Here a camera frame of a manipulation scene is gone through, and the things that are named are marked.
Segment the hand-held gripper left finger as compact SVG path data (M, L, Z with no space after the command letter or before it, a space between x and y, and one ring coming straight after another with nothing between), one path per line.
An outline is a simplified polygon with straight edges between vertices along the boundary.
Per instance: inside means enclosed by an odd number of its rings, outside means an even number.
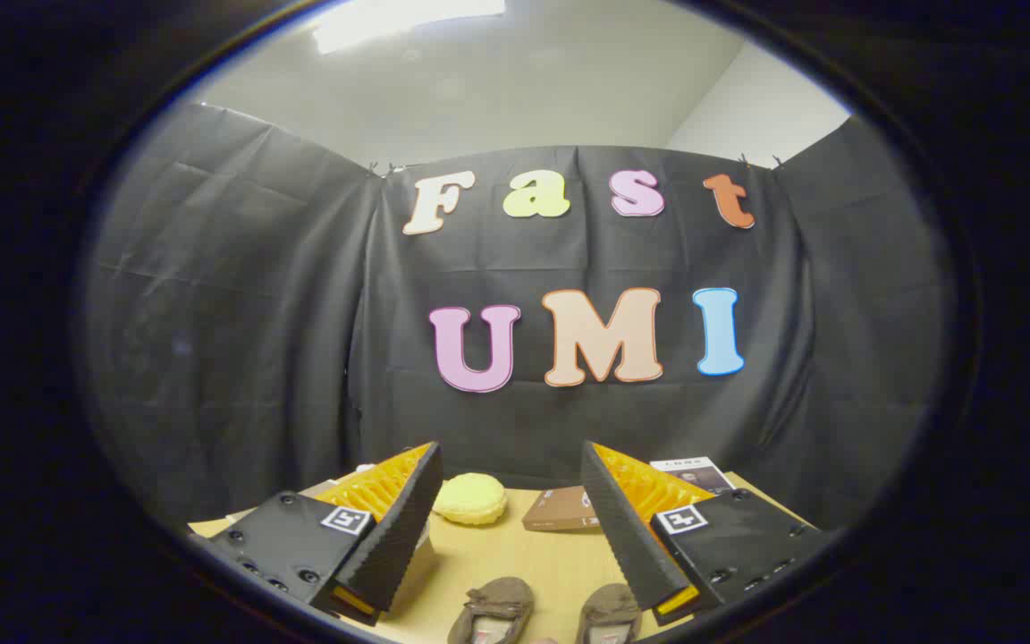
M443 484L440 444L322 493L279 492L211 538L226 565L320 612L373 626L393 606Z

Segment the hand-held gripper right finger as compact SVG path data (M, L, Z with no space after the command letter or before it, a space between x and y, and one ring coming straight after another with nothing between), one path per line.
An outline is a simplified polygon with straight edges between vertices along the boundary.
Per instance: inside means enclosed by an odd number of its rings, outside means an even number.
M605 445L583 445L580 477L638 607L662 626L764 590L824 546L756 492L707 492Z

